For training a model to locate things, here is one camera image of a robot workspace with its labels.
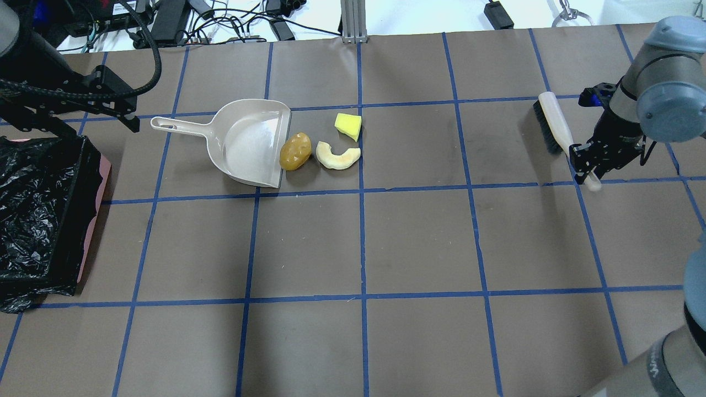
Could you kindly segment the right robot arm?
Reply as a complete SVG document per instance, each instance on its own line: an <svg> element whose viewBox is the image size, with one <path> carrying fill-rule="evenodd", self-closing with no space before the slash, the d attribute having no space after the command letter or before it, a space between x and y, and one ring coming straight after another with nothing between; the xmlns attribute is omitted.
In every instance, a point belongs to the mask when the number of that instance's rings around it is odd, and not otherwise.
<svg viewBox="0 0 706 397"><path fill-rule="evenodd" d="M704 134L704 21L668 16L657 22L615 87L584 90L580 105L603 114L585 145L570 147L579 184L590 184L644 153L646 138L686 142ZM654 342L585 396L703 396L704 247L690 255L683 283L685 324Z"/></svg>

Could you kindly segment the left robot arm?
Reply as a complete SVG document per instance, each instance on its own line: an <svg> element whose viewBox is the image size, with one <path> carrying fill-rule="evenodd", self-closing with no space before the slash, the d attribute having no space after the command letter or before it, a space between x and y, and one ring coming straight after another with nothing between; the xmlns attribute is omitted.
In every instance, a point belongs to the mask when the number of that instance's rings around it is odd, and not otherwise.
<svg viewBox="0 0 706 397"><path fill-rule="evenodd" d="M154 61L153 75L142 86L131 88L105 65L96 66L89 75L74 71L34 30L35 8L35 2L30 2L18 13L2 2L2 121L22 132L37 129L75 138L76 129L61 120L61 115L85 111L112 116L130 131L139 132L138 97L156 87L162 75L161 53L151 33L146 42Z"/></svg>

